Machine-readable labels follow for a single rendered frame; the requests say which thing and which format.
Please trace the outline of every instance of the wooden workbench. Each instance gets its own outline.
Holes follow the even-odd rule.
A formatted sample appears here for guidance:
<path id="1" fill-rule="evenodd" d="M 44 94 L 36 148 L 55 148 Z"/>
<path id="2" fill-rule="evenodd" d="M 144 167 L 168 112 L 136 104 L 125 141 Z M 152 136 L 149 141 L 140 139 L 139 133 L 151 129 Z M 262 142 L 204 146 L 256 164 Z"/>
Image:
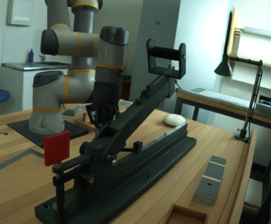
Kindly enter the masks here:
<path id="1" fill-rule="evenodd" d="M 73 109 L 76 105 L 65 106 L 66 109 Z M 75 119 L 81 119 L 82 114 L 80 111 L 74 117 L 64 116 L 64 119 L 73 123 Z M 31 110 L 0 116 L 0 132 L 9 133 L 0 134 L 0 163 L 30 148 L 44 153 L 40 147 L 7 126 L 29 119 L 30 115 Z M 128 139 L 127 147 L 132 147 L 137 140 L 146 144 L 170 130 L 164 125 L 167 115 L 155 110 Z M 188 136 L 197 139 L 196 146 L 112 224 L 163 223 L 172 203 L 209 213 L 208 223 L 211 224 L 239 223 L 256 132 L 253 132 L 250 144 L 245 144 L 236 140 L 234 133 L 192 120 L 187 122 Z M 90 133 L 71 140 L 70 158 L 79 155 L 82 142 L 93 138 L 94 133 Z M 225 158 L 227 163 L 216 201 L 210 207 L 192 198 L 212 155 Z M 55 196 L 52 177 L 52 168 L 45 167 L 44 160 L 32 154 L 0 169 L 0 224 L 41 224 L 35 217 L 34 207 Z M 71 187 L 73 181 L 65 184 L 65 190 Z"/>

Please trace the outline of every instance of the wooden box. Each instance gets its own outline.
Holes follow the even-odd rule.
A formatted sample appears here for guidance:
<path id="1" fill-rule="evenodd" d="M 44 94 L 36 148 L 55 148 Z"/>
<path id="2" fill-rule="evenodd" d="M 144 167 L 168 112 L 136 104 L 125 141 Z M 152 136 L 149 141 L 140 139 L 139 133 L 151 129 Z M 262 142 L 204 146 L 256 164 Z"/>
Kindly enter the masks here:
<path id="1" fill-rule="evenodd" d="M 209 214 L 172 204 L 164 224 L 207 224 Z"/>

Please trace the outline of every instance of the desk lamp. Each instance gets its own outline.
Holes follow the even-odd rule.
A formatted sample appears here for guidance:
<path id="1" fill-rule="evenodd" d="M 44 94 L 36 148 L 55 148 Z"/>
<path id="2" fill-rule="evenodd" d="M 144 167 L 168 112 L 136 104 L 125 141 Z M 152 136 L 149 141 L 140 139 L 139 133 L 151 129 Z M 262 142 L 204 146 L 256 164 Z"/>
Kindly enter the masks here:
<path id="1" fill-rule="evenodd" d="M 253 60 L 250 60 L 250 59 L 244 59 L 244 58 L 229 56 L 227 54 L 230 27 L 231 27 L 231 24 L 229 22 L 227 37 L 226 37 L 226 42 L 225 42 L 225 48 L 224 48 L 224 54 L 223 54 L 223 59 L 222 59 L 222 62 L 219 64 L 219 66 L 216 68 L 216 70 L 214 72 L 216 74 L 220 75 L 220 76 L 225 76 L 225 77 L 232 76 L 233 72 L 232 72 L 232 70 L 230 68 L 230 65 L 229 65 L 229 62 L 228 62 L 229 59 L 230 60 L 241 61 L 241 62 L 244 62 L 244 63 L 253 64 L 253 65 L 258 66 L 257 75 L 256 75 L 255 83 L 254 83 L 253 93 L 252 93 L 249 109 L 248 109 L 248 112 L 247 112 L 247 116 L 245 117 L 245 122 L 244 122 L 243 128 L 240 130 L 240 134 L 235 135 L 236 139 L 238 139 L 240 141 L 248 142 L 248 140 L 250 138 L 250 127 L 249 127 L 249 137 L 246 138 L 245 135 L 247 133 L 248 122 L 251 121 L 253 111 L 254 111 L 254 108 L 255 108 L 255 105 L 256 105 L 255 101 L 257 100 L 257 95 L 258 95 L 258 91 L 259 91 L 259 87 L 260 87 L 260 82 L 261 82 L 261 77 L 262 77 L 262 69 L 261 69 L 261 67 L 262 67 L 263 63 L 262 63 L 262 60 L 253 61 Z"/>

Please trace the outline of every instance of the white computer mouse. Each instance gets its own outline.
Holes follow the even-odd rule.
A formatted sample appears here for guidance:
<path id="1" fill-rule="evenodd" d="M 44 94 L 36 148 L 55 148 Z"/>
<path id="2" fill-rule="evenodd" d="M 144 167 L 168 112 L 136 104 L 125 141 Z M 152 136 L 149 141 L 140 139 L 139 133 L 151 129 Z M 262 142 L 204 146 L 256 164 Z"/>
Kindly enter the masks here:
<path id="1" fill-rule="evenodd" d="M 165 124 L 170 127 L 176 127 L 182 123 L 184 123 L 186 120 L 181 115 L 177 114 L 170 114 L 165 118 Z"/>

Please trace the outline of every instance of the blue bottle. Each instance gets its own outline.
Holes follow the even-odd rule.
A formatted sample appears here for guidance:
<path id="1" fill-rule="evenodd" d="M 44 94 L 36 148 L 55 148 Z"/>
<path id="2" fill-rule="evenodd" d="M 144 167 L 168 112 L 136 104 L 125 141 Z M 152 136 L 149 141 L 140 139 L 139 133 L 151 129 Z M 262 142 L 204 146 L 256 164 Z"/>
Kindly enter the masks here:
<path id="1" fill-rule="evenodd" d="M 29 62 L 33 62 L 34 61 L 34 52 L 33 49 L 30 52 L 30 58 L 29 58 Z"/>

